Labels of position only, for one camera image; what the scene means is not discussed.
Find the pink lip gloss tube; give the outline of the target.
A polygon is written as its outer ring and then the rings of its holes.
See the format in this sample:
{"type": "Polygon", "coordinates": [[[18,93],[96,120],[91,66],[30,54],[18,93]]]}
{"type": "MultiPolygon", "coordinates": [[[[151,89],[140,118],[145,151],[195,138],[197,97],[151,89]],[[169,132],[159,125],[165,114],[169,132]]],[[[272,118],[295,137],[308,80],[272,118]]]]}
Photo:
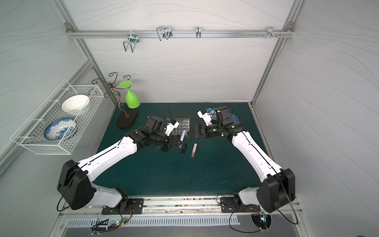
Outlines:
{"type": "Polygon", "coordinates": [[[192,158],[194,158],[194,156],[195,156],[196,149],[197,149],[197,143],[194,143],[193,149],[191,151],[191,157],[192,158]]]}

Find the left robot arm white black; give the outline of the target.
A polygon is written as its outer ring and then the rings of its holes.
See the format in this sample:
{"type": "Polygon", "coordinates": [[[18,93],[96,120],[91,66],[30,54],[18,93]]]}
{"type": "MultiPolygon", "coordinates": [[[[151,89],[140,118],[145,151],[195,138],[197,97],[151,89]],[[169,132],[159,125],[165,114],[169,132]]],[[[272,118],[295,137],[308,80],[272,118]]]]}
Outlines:
{"type": "Polygon", "coordinates": [[[181,145],[180,136],[172,134],[179,124],[175,119],[163,120],[150,116],[145,125],[126,133],[108,148],[79,162],[65,162],[57,185],[61,198],[72,210],[87,205],[119,207],[126,202],[126,194],[119,189],[101,187],[93,182],[119,161],[152,144],[161,146],[162,151],[181,145]]]}

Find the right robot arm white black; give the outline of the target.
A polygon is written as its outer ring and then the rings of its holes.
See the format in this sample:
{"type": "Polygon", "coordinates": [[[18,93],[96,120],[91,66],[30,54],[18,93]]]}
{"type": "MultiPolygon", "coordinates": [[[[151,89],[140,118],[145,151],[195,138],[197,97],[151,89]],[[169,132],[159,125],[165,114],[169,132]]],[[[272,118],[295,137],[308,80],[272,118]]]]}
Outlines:
{"type": "Polygon", "coordinates": [[[294,201],[295,174],[273,161],[255,142],[250,132],[240,122],[235,122],[227,107],[201,109],[197,112],[204,124],[197,124],[188,135],[200,138],[223,137],[236,147],[254,168],[261,185],[237,191],[235,204],[238,208],[251,205],[272,213],[294,201]]]}

